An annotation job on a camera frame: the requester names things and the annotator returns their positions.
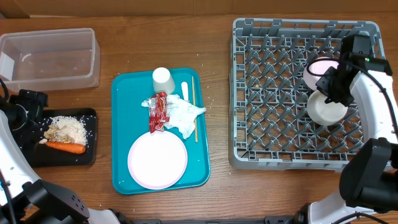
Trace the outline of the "pink bowl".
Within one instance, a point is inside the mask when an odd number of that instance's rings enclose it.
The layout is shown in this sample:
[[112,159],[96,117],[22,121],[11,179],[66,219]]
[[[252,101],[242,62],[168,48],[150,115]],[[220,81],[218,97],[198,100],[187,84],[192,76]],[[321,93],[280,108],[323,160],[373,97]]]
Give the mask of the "pink bowl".
[[323,75],[330,67],[337,68],[338,62],[332,60],[322,60],[319,62],[314,62],[303,71],[303,80],[305,84],[313,91],[317,89],[316,82],[319,81],[320,77],[318,75]]

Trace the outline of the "white bowl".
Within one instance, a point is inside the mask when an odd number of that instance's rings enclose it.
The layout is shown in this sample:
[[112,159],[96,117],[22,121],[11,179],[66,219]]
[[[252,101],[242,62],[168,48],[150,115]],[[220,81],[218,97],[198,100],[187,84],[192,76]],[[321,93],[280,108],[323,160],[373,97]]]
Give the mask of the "white bowl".
[[330,126],[343,119],[348,107],[341,103],[325,103],[326,96],[320,91],[314,91],[307,101],[307,113],[317,124]]

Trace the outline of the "white plastic spoon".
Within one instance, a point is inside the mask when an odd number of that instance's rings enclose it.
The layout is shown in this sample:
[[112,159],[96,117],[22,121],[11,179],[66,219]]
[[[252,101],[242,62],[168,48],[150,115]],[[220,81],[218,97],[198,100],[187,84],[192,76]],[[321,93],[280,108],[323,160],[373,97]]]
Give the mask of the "white plastic spoon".
[[181,88],[182,88],[183,100],[189,102],[188,83],[187,82],[182,82],[181,83]]

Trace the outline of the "white napkin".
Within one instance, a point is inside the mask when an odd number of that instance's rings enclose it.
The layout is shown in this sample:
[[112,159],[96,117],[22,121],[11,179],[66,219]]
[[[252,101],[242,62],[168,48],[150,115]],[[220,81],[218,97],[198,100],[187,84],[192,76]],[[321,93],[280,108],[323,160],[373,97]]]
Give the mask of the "white napkin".
[[[149,109],[148,100],[144,100],[141,106]],[[184,101],[178,95],[167,95],[167,115],[170,118],[164,124],[164,128],[177,128],[184,139],[188,139],[196,128],[195,120],[198,115],[204,113],[206,108],[199,108]]]

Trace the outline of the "white paper cup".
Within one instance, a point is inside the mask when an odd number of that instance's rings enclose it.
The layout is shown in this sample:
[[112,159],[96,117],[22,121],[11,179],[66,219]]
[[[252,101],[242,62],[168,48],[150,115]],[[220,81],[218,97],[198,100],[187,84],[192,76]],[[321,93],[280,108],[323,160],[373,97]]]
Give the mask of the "white paper cup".
[[156,93],[165,92],[170,95],[175,90],[171,72],[164,67],[156,68],[152,73],[153,88]]

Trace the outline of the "red snack wrapper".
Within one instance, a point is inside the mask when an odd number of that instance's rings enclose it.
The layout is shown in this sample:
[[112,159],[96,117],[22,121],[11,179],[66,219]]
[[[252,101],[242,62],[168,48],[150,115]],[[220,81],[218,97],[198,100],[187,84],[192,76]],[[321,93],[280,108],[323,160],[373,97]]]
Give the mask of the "red snack wrapper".
[[149,98],[148,104],[150,133],[154,133],[155,131],[164,131],[164,124],[170,119],[167,115],[166,92],[154,94],[151,98]]

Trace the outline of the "pink round plate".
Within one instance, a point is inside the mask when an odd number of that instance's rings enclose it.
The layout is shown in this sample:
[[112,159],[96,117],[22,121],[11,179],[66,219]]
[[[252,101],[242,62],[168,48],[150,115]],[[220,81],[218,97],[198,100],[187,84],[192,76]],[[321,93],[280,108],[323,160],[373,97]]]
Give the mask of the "pink round plate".
[[185,173],[188,154],[182,140],[168,131],[145,133],[136,139],[127,157],[131,177],[150,190],[166,189]]

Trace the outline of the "orange carrot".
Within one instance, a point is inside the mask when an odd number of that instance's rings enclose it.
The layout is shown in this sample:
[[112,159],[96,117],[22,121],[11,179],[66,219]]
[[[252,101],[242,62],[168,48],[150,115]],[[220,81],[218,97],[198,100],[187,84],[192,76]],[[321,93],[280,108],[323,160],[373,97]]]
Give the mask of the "orange carrot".
[[45,143],[45,145],[54,149],[70,152],[73,154],[83,154],[86,151],[86,147],[82,144],[48,141]]

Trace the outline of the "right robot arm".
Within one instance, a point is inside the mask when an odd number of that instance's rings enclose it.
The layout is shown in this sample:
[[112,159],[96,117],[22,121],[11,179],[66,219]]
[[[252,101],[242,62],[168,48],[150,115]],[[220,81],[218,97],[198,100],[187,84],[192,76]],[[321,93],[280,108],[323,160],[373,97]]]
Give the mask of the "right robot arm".
[[307,112],[318,124],[331,125],[342,109],[356,102],[364,144],[340,176],[339,190],[308,203],[291,223],[349,223],[359,217],[397,210],[397,103],[392,70],[386,59],[375,58],[371,38],[349,35],[342,40],[337,67],[318,75]]

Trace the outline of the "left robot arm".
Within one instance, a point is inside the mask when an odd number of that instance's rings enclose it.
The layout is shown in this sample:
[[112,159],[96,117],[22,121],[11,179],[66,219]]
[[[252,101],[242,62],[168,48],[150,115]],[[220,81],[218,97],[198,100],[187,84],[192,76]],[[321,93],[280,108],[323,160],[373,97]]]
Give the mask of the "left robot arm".
[[20,145],[39,140],[37,119],[48,105],[42,92],[1,95],[1,223],[129,223],[112,209],[94,210],[72,190],[42,180]]

